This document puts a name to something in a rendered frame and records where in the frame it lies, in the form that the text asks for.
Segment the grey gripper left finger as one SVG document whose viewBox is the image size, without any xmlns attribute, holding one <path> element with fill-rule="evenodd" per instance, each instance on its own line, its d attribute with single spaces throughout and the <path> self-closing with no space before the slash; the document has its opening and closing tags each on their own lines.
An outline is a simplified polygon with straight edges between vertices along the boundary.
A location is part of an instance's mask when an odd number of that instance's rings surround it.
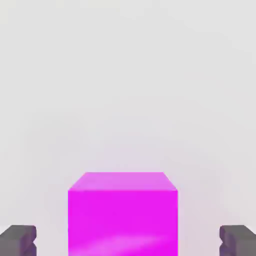
<svg viewBox="0 0 256 256">
<path fill-rule="evenodd" d="M 11 225 L 0 234 L 0 256 L 37 256 L 34 225 Z"/>
</svg>

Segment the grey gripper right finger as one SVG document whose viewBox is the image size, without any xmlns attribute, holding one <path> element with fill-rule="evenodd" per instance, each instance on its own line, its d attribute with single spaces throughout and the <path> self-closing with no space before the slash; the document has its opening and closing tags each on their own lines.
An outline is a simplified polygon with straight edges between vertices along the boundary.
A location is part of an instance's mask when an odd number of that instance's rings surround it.
<svg viewBox="0 0 256 256">
<path fill-rule="evenodd" d="M 256 256 L 256 234 L 245 225 L 222 225 L 219 256 Z"/>
</svg>

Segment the small magenta cube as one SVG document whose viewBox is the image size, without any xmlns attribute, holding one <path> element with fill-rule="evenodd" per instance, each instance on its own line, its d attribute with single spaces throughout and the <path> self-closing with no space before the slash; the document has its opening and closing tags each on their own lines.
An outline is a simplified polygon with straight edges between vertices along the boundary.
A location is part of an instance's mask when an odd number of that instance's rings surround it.
<svg viewBox="0 0 256 256">
<path fill-rule="evenodd" d="M 68 256 L 178 256 L 178 190 L 162 172 L 87 172 L 68 190 Z"/>
</svg>

